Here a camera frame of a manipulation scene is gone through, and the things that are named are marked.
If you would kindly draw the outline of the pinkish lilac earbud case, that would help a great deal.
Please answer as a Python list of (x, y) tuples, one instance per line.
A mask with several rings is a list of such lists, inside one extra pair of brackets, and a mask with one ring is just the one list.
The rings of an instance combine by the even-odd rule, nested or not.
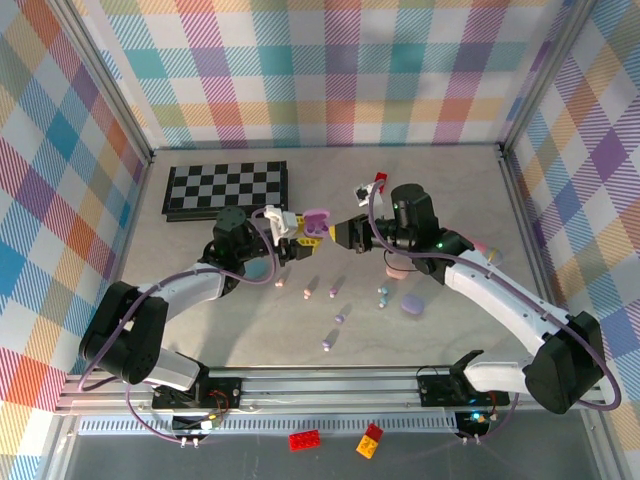
[(325, 238), (329, 235), (330, 212), (327, 209), (310, 209), (303, 213), (303, 233), (309, 238)]

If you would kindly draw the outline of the salmon pink earbud case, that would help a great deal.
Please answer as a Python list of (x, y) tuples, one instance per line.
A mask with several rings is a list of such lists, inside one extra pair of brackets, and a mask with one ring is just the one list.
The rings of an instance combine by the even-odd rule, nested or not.
[(387, 276), (395, 280), (403, 280), (413, 271), (411, 260), (402, 255), (387, 252), (385, 263)]

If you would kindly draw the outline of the black and grey chessboard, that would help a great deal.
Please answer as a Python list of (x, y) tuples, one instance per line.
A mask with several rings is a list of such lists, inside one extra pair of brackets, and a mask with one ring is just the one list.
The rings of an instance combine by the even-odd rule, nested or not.
[(267, 205), (289, 208), (285, 161), (174, 166), (162, 214), (168, 222), (213, 220), (229, 206), (251, 214)]

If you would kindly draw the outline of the black controller box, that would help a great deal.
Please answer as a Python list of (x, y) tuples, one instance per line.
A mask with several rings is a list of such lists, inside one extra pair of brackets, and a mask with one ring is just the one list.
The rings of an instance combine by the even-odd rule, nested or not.
[(455, 413), (458, 433), (462, 436), (483, 436), (491, 427), (491, 419), (486, 411), (458, 411)]
[(174, 416), (171, 420), (173, 431), (211, 431), (218, 428), (224, 420), (223, 414), (210, 413), (201, 417)]

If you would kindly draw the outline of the wide red toy brick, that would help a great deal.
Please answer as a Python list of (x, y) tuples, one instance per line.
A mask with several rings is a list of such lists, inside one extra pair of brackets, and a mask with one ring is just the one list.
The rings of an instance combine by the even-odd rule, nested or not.
[(288, 437), (291, 452), (317, 448), (321, 446), (321, 437), (318, 430), (309, 430), (293, 433)]

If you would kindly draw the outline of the aluminium side rail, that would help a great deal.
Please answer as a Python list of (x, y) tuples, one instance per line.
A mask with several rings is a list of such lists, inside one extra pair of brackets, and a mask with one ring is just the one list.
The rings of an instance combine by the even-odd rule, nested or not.
[(126, 197), (127, 205), (129, 206), (128, 215), (122, 232), (116, 235), (115, 257), (111, 264), (109, 276), (102, 281), (96, 300), (101, 299), (108, 287), (122, 278), (154, 163), (155, 152), (151, 150), (150, 157), (142, 162), (137, 182), (132, 184), (130, 193)]
[(557, 298), (552, 288), (551, 281), (547, 276), (541, 249), (538, 245), (530, 217), (526, 210), (524, 196), (522, 195), (516, 181), (515, 170), (510, 159), (510, 155), (501, 143), (495, 145), (495, 153), (506, 186), (507, 195), (509, 197), (512, 210), (514, 211), (516, 225), (524, 246), (528, 266), (534, 279), (536, 292), (543, 300), (556, 304)]

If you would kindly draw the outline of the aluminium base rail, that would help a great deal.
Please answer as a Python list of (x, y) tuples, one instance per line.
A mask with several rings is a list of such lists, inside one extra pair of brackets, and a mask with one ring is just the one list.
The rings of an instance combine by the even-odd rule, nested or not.
[[(442, 410), (488, 410), (491, 407), (422, 407), (416, 371), (422, 367), (308, 367), (308, 368), (207, 368), (207, 377), (242, 379), (240, 405), (234, 413), (369, 413)], [(58, 414), (120, 413), (134, 407), (144, 413), (195, 413), (209, 409), (154, 409), (157, 388), (146, 382), (130, 385), (97, 370), (86, 381), (70, 376), (55, 408)], [(510, 402), (538, 410), (540, 404), (522, 392), (514, 394), (507, 383), (481, 387), (481, 392), (501, 391)]]

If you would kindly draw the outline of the aluminium frame post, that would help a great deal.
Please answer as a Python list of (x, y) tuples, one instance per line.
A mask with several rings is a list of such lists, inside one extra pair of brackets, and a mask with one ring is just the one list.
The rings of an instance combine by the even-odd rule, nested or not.
[(502, 154), (512, 151), (558, 74), (598, 0), (562, 0), (548, 34), (536, 53), (531, 70), (507, 115), (497, 145)]
[(96, 83), (99, 91), (111, 108), (114, 117), (121, 123), (127, 139), (134, 150), (140, 154), (147, 165), (153, 163), (154, 151), (137, 122), (120, 88), (111, 74), (99, 48), (94, 42), (88, 28), (77, 12), (72, 0), (46, 0), (62, 29), (70, 41), (85, 68)]

